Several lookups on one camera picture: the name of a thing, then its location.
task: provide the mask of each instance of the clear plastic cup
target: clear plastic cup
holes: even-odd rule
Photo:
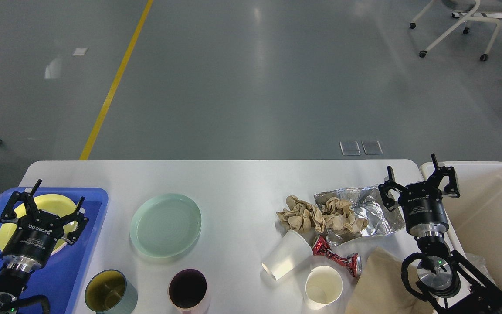
[[[279,280],[312,255],[313,250],[309,243],[299,233],[288,230],[279,245],[263,260],[262,265],[267,273]]]
[[[303,300],[312,310],[319,310],[338,300],[342,289],[342,277],[334,268],[315,267],[307,276]]]

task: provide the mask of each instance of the black cable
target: black cable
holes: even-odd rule
[[[21,307],[31,306],[34,304],[40,304],[42,306],[43,314],[50,314],[50,301],[47,299],[47,296],[43,296],[41,294],[4,304],[0,307],[0,311],[4,312],[12,308],[21,308]]]

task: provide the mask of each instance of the yellow plate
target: yellow plate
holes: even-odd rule
[[[44,210],[46,212],[52,213],[54,215],[58,215],[63,217],[75,211],[76,204],[68,197],[59,195],[59,194],[46,194],[34,197],[34,203],[40,210]],[[24,208],[24,204],[20,204],[15,210],[17,213],[17,218],[20,218],[26,215],[26,209]],[[76,221],[72,223],[68,223],[63,227],[64,232],[67,234],[68,232],[74,231],[76,229],[77,223]],[[0,250],[3,251],[5,246],[10,240],[10,237],[13,235],[13,232],[17,228],[17,225],[14,223],[4,223],[0,228]],[[65,241],[59,239],[55,244],[54,250],[52,251],[52,255],[57,253],[66,245]]]

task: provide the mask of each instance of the gray floor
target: gray floor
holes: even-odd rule
[[[146,2],[0,2],[0,193],[78,159]],[[417,0],[156,0],[90,159],[502,161],[502,30]],[[88,47],[72,57],[75,47]]]

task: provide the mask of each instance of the white table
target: white table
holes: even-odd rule
[[[392,165],[396,181],[421,181],[410,160],[263,160],[263,161],[39,161],[20,186],[43,179],[44,187],[101,187],[109,194],[108,213],[76,302],[75,313],[92,313],[84,303],[88,280],[101,270],[121,270],[138,290],[134,314],[177,313],[167,296],[169,280],[185,268],[201,270],[211,290],[209,314],[343,313],[356,280],[336,263],[314,256],[275,282],[261,267],[284,231],[275,212],[296,195],[311,203],[313,194],[341,187],[382,183]],[[129,240],[136,209],[155,195],[181,193],[201,209],[197,243],[183,256],[163,261],[141,257]],[[336,249],[358,252],[365,260],[376,246],[397,258],[417,252],[416,241],[401,230],[387,237],[354,240]],[[326,264],[340,271],[341,298],[319,311],[302,301],[309,270]]]

